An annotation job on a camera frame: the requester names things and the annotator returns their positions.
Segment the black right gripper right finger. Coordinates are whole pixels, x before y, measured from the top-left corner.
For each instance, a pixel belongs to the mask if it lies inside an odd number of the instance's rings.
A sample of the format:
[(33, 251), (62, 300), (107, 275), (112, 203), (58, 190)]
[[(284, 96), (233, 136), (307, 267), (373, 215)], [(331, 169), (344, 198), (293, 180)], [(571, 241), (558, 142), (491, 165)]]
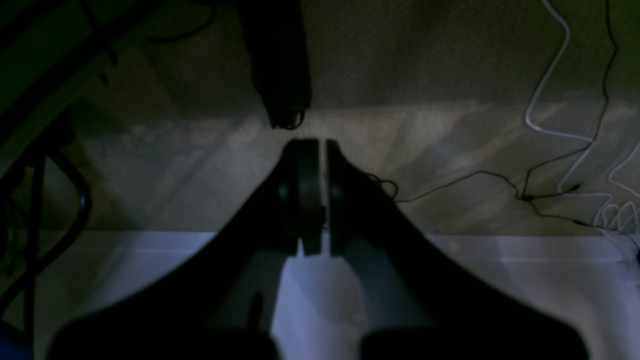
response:
[(579, 332), (435, 246), (380, 186), (326, 143), (330, 253), (347, 262), (370, 328), (361, 360), (587, 360)]

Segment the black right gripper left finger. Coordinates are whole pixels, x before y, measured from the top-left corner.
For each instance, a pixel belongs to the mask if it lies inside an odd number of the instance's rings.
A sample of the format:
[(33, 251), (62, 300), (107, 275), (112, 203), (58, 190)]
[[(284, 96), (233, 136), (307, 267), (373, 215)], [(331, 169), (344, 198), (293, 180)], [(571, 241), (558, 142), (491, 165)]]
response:
[(293, 139), (272, 172), (195, 255), (60, 330), (50, 360), (279, 360), (270, 336), (298, 244), (322, 250), (320, 144)]

